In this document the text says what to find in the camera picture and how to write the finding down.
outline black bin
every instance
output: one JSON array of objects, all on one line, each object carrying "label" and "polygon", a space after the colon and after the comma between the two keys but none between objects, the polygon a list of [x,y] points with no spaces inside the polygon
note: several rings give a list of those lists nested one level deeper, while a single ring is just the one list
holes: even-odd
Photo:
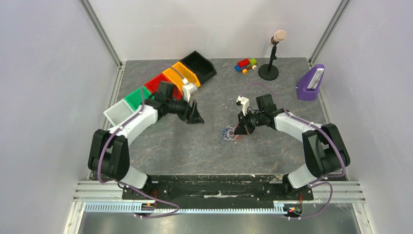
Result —
[{"label": "black bin", "polygon": [[181,63],[195,73],[201,85],[217,74],[214,65],[197,51],[181,59]]}]

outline floor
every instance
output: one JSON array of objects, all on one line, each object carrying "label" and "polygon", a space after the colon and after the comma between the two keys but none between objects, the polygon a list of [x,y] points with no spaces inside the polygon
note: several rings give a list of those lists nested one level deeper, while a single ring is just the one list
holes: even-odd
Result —
[{"label": "floor", "polygon": [[[320,205],[304,204],[303,215]],[[80,234],[359,234],[351,204],[331,204],[319,216],[288,221],[276,214],[176,214],[139,220],[127,213],[85,213]]]},{"label": "floor", "polygon": [[[236,98],[251,82],[269,86],[274,103],[284,106],[306,120],[324,124],[319,100],[297,100],[295,85],[309,70],[305,58],[279,58],[274,62],[280,71],[274,81],[258,76],[258,70],[247,74],[236,72],[240,59],[211,59],[217,75],[199,87],[193,98],[204,124],[188,125],[175,115],[167,115],[147,128],[130,146],[131,165],[152,175],[167,174],[286,174],[304,163],[302,143],[291,136],[265,126],[258,127],[241,140],[221,146],[220,130],[237,124],[240,106]],[[136,90],[177,60],[128,61],[118,100]],[[268,62],[258,58],[258,66]],[[257,107],[255,97],[267,94],[260,86],[249,86],[244,96]]]}]

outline white label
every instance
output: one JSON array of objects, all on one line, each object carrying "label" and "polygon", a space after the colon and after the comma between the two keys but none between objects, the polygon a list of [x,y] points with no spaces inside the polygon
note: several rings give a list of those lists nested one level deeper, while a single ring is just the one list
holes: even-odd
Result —
[{"label": "white label", "polygon": [[324,72],[324,68],[317,69],[316,73],[314,74],[313,78],[308,84],[307,89],[314,90],[315,88],[317,88],[317,85],[319,84],[319,81],[320,81],[320,78],[323,72]]}]

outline wall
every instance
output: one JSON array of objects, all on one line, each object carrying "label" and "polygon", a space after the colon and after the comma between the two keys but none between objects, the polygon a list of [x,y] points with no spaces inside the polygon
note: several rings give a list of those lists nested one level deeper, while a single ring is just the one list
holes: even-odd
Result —
[{"label": "wall", "polygon": [[0,32],[0,233],[62,233],[116,66],[77,0],[3,2]]},{"label": "wall", "polygon": [[411,233],[412,1],[351,1],[317,63],[377,233]]},{"label": "wall", "polygon": [[340,0],[91,0],[122,60],[278,57],[314,51]]}]

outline gray marble surface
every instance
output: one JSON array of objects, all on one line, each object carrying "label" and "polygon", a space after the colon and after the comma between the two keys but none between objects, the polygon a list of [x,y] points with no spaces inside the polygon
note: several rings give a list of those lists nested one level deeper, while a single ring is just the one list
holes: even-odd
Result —
[{"label": "gray marble surface", "polygon": [[[236,98],[251,82],[261,82],[276,94],[277,107],[284,106],[306,120],[325,123],[319,100],[297,100],[295,84],[309,70],[305,58],[279,58],[280,71],[274,81],[258,76],[257,70],[242,74],[234,70],[241,59],[211,59],[217,75],[199,87],[193,98],[205,124],[188,125],[176,115],[167,115],[147,128],[130,146],[131,165],[147,174],[285,174],[304,163],[302,143],[265,126],[241,140],[221,146],[220,130],[237,124],[240,106]],[[178,60],[128,61],[118,100],[136,90]],[[268,62],[258,58],[258,66]],[[249,86],[244,96],[255,109],[255,97],[268,91]]]}]

